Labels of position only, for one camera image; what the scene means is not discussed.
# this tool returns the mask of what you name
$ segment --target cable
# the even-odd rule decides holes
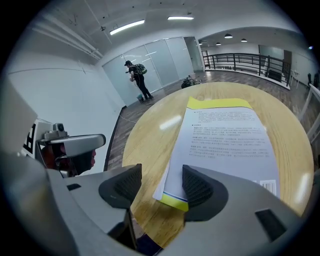
[[[136,122],[134,122],[134,121],[130,121],[130,120],[128,120],[128,119],[123,118],[120,114],[119,114],[119,117],[121,117],[122,119],[124,119],[124,120],[126,120],[126,121],[128,121],[128,122],[131,122],[131,123],[135,123],[135,124],[136,124]]]

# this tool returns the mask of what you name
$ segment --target person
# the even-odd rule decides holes
[[[136,81],[136,85],[140,89],[140,91],[143,93],[145,100],[148,99],[148,96],[150,99],[153,99],[154,97],[150,94],[148,89],[145,85],[145,77],[143,74],[138,73],[138,69],[135,65],[131,63],[130,60],[127,60],[124,64],[129,69],[129,73],[131,74],[130,81],[133,82]]]

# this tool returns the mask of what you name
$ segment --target metal railing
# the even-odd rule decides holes
[[[283,59],[250,53],[222,53],[203,56],[205,69],[234,70],[254,73],[288,87],[291,64]]]

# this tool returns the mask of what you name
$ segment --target robotic device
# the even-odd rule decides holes
[[[12,115],[3,120],[8,126],[14,121]],[[43,131],[36,139],[36,130],[31,130],[26,141],[29,153],[40,161],[18,156],[14,147],[9,150],[6,146],[5,150],[4,139],[17,147],[23,144],[19,133],[0,137],[3,189],[23,228],[54,255],[138,255],[130,206],[141,187],[141,164],[74,176],[84,170],[79,171],[75,158],[101,147],[106,142],[104,136],[67,137],[59,124]],[[36,150],[32,138],[39,145]],[[62,144],[65,152],[58,151]],[[56,169],[61,166],[59,160],[73,159],[76,171],[71,177],[63,178],[56,169],[46,168],[41,145],[60,146],[52,147]],[[278,253],[295,236],[301,219],[262,186],[214,168],[182,167],[189,211],[184,214],[184,229],[160,255]]]

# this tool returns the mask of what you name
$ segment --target black pants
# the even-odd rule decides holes
[[[145,85],[145,78],[143,76],[141,78],[137,77],[135,81],[136,81],[136,85],[139,87],[140,91],[143,93],[145,99],[147,100],[148,96],[151,97],[151,94]]]

